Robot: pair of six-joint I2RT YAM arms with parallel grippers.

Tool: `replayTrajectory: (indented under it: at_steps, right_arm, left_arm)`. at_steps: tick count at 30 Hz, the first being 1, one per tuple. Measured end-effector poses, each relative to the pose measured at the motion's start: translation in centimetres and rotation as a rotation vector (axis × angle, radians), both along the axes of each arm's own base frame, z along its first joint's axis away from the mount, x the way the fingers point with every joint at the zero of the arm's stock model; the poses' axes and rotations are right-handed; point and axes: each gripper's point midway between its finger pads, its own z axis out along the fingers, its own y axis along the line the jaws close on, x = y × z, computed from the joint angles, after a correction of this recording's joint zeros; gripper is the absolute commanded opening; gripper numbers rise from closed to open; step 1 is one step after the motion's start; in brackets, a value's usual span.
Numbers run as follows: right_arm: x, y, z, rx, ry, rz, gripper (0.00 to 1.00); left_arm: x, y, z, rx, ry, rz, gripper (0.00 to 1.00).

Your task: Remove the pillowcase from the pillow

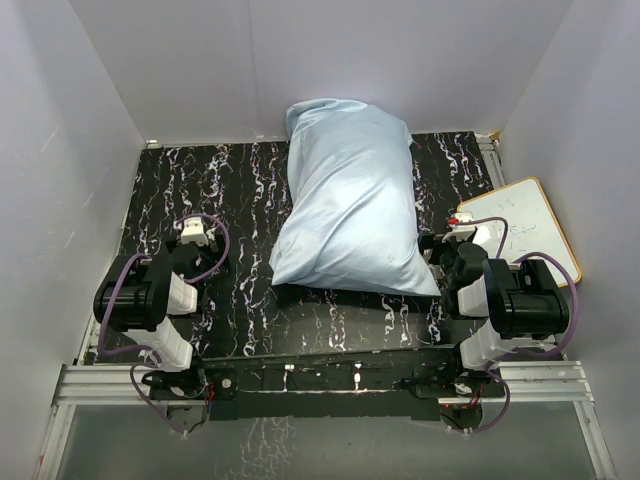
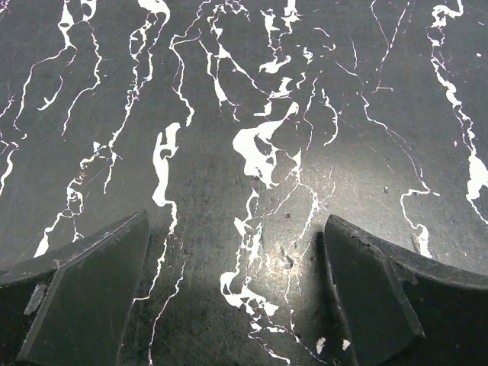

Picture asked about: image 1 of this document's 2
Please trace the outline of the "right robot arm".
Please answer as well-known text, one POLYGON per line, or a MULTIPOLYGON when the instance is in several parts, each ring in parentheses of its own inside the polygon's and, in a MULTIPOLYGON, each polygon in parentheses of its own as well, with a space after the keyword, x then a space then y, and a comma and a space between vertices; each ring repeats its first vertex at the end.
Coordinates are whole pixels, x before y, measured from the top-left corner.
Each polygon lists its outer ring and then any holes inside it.
POLYGON ((426 234, 418 242, 429 263, 442 273, 442 307, 453 320, 481 318, 484 324, 455 351, 459 363, 445 376, 447 388, 466 397, 490 371, 514 354, 547 359, 571 340, 579 301, 571 276, 541 252, 513 264, 491 258, 470 238, 426 234))

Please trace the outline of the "light blue pillowcase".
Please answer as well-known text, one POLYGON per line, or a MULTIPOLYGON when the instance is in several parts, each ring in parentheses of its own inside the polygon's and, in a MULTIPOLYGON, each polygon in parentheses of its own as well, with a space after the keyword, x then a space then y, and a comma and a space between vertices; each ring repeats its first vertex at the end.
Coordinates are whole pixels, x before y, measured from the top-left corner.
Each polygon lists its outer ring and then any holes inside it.
POLYGON ((269 260, 272 283, 439 296, 418 246, 406 123, 324 98, 292 105, 285 124, 292 210, 269 260))

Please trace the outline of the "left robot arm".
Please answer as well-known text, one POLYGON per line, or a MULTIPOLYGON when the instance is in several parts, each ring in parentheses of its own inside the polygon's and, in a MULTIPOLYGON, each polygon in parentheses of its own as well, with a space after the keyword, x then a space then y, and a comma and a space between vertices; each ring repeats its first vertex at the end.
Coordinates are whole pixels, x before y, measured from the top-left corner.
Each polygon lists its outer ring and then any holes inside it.
POLYGON ((117 256, 93 300, 99 354, 144 352, 152 366, 173 373, 171 385, 182 397, 200 396, 207 376, 192 365, 194 349, 172 318, 199 310, 204 282, 229 264, 228 254, 218 234, 202 245, 171 239, 153 256, 117 256))

